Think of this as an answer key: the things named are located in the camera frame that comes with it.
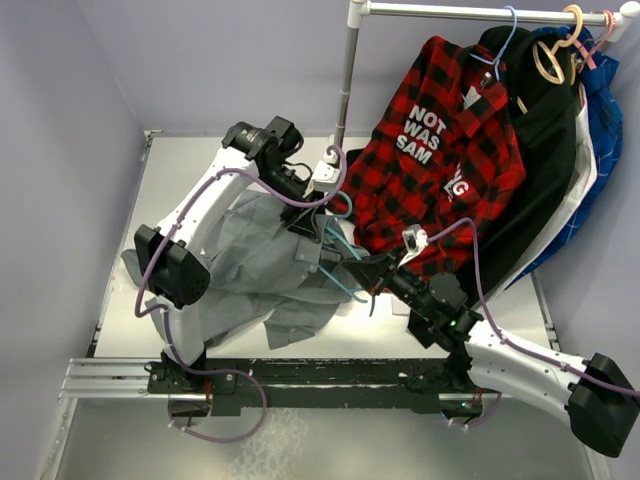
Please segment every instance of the metal pole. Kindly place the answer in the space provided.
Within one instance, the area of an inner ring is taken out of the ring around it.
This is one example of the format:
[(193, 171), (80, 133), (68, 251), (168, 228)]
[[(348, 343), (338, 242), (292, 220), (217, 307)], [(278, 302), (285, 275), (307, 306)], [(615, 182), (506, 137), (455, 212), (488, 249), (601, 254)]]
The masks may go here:
[(359, 28), (349, 27), (347, 33), (347, 51), (344, 56), (342, 86), (340, 87), (340, 109), (338, 110), (338, 120), (336, 121), (336, 135), (333, 139), (333, 143), (341, 148), (347, 123), (347, 109), (349, 108), (349, 97), (351, 96), (351, 81), (353, 79), (353, 65), (356, 61), (359, 31)]
[[(494, 20), (513, 21), (509, 10), (504, 8), (472, 8), (472, 7), (446, 7), (438, 5), (407, 5), (394, 3), (371, 2), (366, 5), (366, 13), (369, 15), (391, 15), (403, 17), (430, 17), (450, 18), (466, 20)], [(573, 13), (544, 12), (536, 10), (516, 10), (518, 22), (544, 23), (552, 25), (573, 24), (576, 17)], [(602, 13), (585, 13), (584, 25), (605, 26), (605, 16)]]

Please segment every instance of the blue garment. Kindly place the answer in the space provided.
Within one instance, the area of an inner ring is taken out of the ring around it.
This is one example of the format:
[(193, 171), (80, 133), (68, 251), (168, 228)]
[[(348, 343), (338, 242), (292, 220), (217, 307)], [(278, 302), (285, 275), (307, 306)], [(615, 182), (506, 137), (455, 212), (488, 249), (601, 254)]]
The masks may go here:
[[(567, 33), (573, 33), (574, 28), (567, 26), (557, 28), (544, 27), (535, 30), (534, 33), (541, 35), (555, 32), (565, 38)], [(587, 50), (592, 46), (591, 39), (593, 39), (593, 36), (589, 30), (582, 28), (578, 40)], [(572, 52), (577, 51), (573, 46), (570, 48)], [(577, 54), (576, 58), (582, 58), (580, 53)], [(589, 70), (589, 67), (585, 65), (581, 76), (587, 94), (589, 132), (593, 142), (598, 177), (582, 200), (580, 207), (578, 207), (578, 210), (576, 210), (564, 228), (538, 258), (527, 266), (520, 276), (534, 271), (575, 236), (589, 216), (593, 203), (602, 192), (609, 175), (611, 175), (616, 166), (618, 158), (620, 158), (622, 150), (622, 112), (609, 90), (619, 62), (601, 52), (596, 52), (592, 59), (596, 64), (596, 68)]]

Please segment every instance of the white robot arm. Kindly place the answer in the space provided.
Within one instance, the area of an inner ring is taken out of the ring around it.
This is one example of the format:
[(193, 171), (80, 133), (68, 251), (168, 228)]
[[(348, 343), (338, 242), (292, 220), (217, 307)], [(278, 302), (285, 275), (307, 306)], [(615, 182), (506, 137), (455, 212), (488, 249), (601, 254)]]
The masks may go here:
[[(331, 156), (316, 167), (308, 182), (295, 177), (284, 160), (301, 142), (293, 124), (279, 117), (265, 129), (238, 123), (180, 205), (155, 229), (143, 225), (136, 232), (142, 284), (170, 302), (165, 307), (170, 330), (165, 331), (165, 340), (172, 343), (165, 353), (179, 365), (192, 365), (203, 355), (197, 300), (210, 279), (201, 250), (238, 195), (259, 179), (274, 195), (293, 204), (281, 219), (295, 229), (309, 208), (326, 200), (319, 192), (341, 186), (345, 165), (334, 168)], [(390, 291), (411, 307), (417, 316), (410, 320), (409, 331), (425, 347), (435, 342), (450, 352), (444, 374), (452, 381), (470, 379), (478, 387), (539, 407), (570, 426), (585, 444), (606, 455), (619, 455), (640, 403), (638, 392), (628, 394), (631, 385), (612, 360), (599, 354), (586, 360), (518, 338), (497, 327), (486, 305), (486, 319), (468, 309), (467, 296), (453, 274), (438, 274), (424, 282), (404, 266), (428, 241), (436, 241), (465, 221), (471, 222), (460, 220), (431, 239), (412, 227), (403, 235), (404, 247), (362, 260), (347, 253), (342, 265), (371, 295)], [(176, 359), (174, 352), (181, 358)], [(412, 381), (415, 387), (426, 380)]]

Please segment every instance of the red plaid shirt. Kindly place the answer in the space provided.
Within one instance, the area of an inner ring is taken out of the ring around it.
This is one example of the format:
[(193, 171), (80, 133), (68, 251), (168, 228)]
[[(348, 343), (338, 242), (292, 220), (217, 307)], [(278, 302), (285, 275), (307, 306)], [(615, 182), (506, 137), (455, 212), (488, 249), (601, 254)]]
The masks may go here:
[[(493, 59), (484, 47), (472, 48)], [(342, 190), (353, 200), (355, 240), (371, 253), (401, 245), (402, 230), (413, 224), (434, 235), (471, 217), (482, 235), (525, 178), (507, 92), (500, 82), (481, 84), (494, 67), (469, 57), (471, 50), (440, 37), (427, 41), (347, 172)], [(468, 95), (471, 87), (476, 95)], [(346, 211), (340, 197), (329, 208)], [(471, 229), (460, 227), (409, 268), (427, 279), (457, 270), (471, 255)]]

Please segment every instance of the wall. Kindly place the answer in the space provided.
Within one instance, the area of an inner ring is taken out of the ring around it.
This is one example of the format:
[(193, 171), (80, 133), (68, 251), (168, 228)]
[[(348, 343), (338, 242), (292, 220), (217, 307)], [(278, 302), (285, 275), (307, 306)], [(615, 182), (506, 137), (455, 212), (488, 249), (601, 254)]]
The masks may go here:
[[(347, 0), (277, 2), (79, 0), (145, 129), (223, 133), (275, 114), (307, 135), (333, 130)], [(405, 0), (501, 8), (505, 0)], [(531, 2), (513, 5), (532, 8)], [(561, 10), (565, 0), (538, 0)], [(599, 10), (599, 0), (581, 2)], [(420, 18), (364, 20), (348, 130), (370, 133), (424, 41), (474, 43), (492, 24)]]
[[(541, 270), (549, 309), (565, 350), (591, 356), (598, 351), (622, 367), (640, 388), (640, 25), (634, 25), (608, 54), (621, 61), (613, 93), (624, 113), (624, 146), (591, 217), (571, 242)], [(640, 425), (612, 461), (616, 478), (640, 472)]]
[(144, 136), (75, 0), (0, 2), (0, 477), (35, 478)]

